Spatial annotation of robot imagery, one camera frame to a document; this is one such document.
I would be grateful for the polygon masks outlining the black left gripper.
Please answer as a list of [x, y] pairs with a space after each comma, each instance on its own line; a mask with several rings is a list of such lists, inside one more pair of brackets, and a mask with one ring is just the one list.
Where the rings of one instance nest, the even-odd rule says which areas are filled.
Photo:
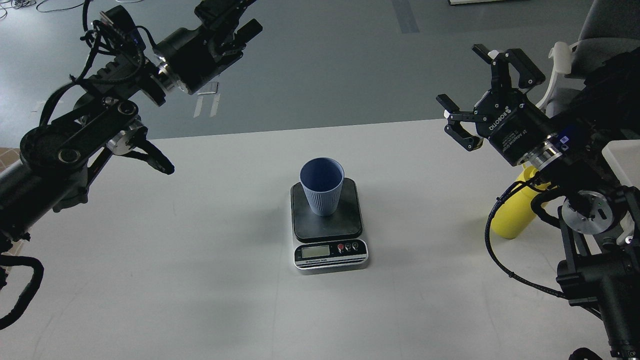
[[240, 18], [256, 0], [202, 0], [194, 9], [202, 25], [181, 27], [157, 43], [153, 52], [167, 76], [193, 95], [242, 56], [247, 43], [263, 31], [256, 19], [237, 29]]

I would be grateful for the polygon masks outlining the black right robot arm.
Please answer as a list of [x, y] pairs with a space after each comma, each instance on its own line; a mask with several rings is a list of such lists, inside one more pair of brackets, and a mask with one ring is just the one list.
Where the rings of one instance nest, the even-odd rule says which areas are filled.
[[546, 76], [519, 48], [473, 52], [489, 64], [490, 89], [471, 111], [447, 95], [437, 96], [446, 111], [445, 132], [467, 151], [488, 141], [510, 166], [530, 163], [537, 173], [510, 185], [487, 223], [509, 198], [535, 183], [531, 210], [560, 230], [565, 259], [557, 265], [555, 291], [503, 266], [484, 231], [491, 259], [510, 277], [567, 300], [601, 319], [610, 355], [639, 358], [639, 189], [625, 185], [602, 151], [613, 141], [639, 138], [639, 50], [624, 52], [592, 71], [569, 107], [548, 117], [528, 100], [529, 89]]

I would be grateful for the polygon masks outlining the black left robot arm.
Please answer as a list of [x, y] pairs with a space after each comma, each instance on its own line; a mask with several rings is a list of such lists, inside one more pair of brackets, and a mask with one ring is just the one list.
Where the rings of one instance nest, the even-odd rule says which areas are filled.
[[132, 96], [142, 92], [160, 107], [173, 89], [196, 94], [240, 60], [263, 29], [256, 19], [239, 25], [251, 0], [201, 0], [194, 9], [199, 27], [178, 28], [155, 42], [123, 6], [89, 22], [89, 4], [82, 3], [81, 40], [89, 53], [80, 75], [70, 76], [45, 101], [38, 125], [20, 142], [19, 160], [1, 173], [2, 287], [9, 268], [32, 269], [15, 305], [1, 318], [2, 330], [23, 316], [41, 287], [43, 264], [9, 253], [15, 243], [30, 240], [39, 219], [87, 203], [90, 186], [112, 156], [174, 173], [174, 165], [147, 139]]

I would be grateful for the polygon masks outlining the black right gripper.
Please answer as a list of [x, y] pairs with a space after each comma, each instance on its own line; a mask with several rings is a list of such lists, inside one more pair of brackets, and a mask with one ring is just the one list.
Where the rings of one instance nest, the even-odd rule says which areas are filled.
[[[483, 145], [483, 138], [510, 164], [524, 162], [526, 155], [558, 134], [558, 126], [528, 99], [527, 93], [546, 80], [546, 75], [521, 50], [489, 50], [485, 45], [473, 44], [471, 50], [490, 66], [491, 80], [474, 110], [481, 119], [476, 124], [478, 135], [471, 134], [463, 123], [475, 123], [473, 111], [462, 111], [446, 94], [436, 96], [446, 120], [444, 131], [464, 150], [473, 152]], [[510, 68], [518, 73], [514, 88]]]

